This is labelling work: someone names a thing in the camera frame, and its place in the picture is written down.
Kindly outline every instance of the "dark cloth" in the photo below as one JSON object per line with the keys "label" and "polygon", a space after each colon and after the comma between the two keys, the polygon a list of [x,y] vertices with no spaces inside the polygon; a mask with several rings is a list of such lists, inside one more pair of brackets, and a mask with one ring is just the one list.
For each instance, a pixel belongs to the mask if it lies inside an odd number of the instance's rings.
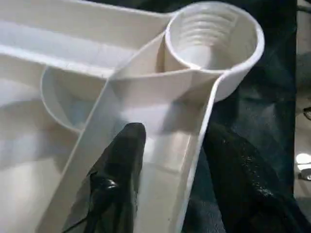
{"label": "dark cloth", "polygon": [[[155,12],[171,12],[191,0],[96,0]],[[246,138],[293,192],[296,0],[225,0],[252,14],[263,27],[262,59],[227,99],[216,103],[210,123]],[[225,228],[202,152],[183,231],[222,233]]]}
{"label": "dark cloth", "polygon": [[210,123],[205,148],[227,233],[311,232],[290,189],[246,139]]}

